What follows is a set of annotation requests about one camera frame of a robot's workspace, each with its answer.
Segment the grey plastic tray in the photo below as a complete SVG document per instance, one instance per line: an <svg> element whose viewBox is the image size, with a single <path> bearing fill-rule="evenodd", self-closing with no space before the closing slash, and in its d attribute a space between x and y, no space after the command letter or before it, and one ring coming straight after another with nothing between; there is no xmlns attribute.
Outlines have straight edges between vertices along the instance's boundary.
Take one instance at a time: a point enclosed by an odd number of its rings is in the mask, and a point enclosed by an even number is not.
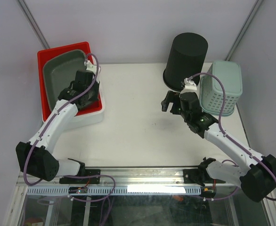
<svg viewBox="0 0 276 226"><path fill-rule="evenodd" d="M68 51L49 60L43 67L44 86L50 110L57 101L71 101L79 111L97 104L99 79L97 66L79 49Z"/></svg>

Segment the teal perforated plastic basket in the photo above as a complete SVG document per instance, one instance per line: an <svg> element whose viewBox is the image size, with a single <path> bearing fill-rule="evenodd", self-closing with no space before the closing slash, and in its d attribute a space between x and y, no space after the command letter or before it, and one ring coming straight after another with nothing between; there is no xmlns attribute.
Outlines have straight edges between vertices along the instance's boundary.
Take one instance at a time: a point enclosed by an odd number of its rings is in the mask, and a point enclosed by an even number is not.
<svg viewBox="0 0 276 226"><path fill-rule="evenodd" d="M200 105L210 114L219 115L223 95L226 95L222 116L230 116L243 93L241 68L238 63L214 61L207 73L201 77Z"/></svg>

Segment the red plastic tray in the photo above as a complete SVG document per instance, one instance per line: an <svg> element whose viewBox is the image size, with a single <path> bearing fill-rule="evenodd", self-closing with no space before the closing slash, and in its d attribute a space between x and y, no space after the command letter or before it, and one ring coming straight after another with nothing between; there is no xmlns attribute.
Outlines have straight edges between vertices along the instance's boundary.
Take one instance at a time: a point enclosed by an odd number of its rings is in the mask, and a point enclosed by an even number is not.
<svg viewBox="0 0 276 226"><path fill-rule="evenodd" d="M75 79L77 70L84 70L87 41L49 48L37 53L42 118L45 121L53 110L59 93Z"/></svg>

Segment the large black plastic bucket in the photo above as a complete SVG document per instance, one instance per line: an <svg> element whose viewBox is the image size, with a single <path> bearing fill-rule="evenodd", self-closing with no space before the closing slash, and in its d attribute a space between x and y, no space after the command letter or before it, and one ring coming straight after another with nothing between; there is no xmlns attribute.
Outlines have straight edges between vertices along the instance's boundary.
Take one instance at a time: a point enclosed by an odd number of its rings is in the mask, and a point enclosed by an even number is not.
<svg viewBox="0 0 276 226"><path fill-rule="evenodd" d="M172 42L163 81L175 91L182 90L185 78L200 73L208 50L207 40L192 32L177 35Z"/></svg>

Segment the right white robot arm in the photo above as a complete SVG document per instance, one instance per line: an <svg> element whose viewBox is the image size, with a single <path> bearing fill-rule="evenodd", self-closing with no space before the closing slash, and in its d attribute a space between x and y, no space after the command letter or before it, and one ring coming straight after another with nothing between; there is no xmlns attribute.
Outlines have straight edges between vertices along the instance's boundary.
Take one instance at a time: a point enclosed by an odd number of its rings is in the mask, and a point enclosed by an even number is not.
<svg viewBox="0 0 276 226"><path fill-rule="evenodd" d="M204 158L198 165L198 176L194 177L197 184L222 180L241 188L254 202L262 201L276 189L276 158L271 154L264 156L222 131L220 121L201 110L196 93L168 91L161 102L163 112L169 104L172 104L170 112L180 115L193 133L214 144L236 163L231 166Z"/></svg>

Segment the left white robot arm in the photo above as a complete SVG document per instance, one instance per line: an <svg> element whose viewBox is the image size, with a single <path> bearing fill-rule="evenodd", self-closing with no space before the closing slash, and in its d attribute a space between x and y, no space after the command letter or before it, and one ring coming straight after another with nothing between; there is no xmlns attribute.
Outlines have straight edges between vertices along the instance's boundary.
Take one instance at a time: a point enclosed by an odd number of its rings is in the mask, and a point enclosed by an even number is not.
<svg viewBox="0 0 276 226"><path fill-rule="evenodd" d="M28 175L38 178L38 182L51 181L55 177L70 177L76 183L84 181L86 171L83 162L74 159L57 160L52 153L67 124L80 110L98 101L98 74L90 70L78 70L75 79L59 94L55 108L39 131L28 142L17 144L17 159L27 185L37 184L29 182Z"/></svg>

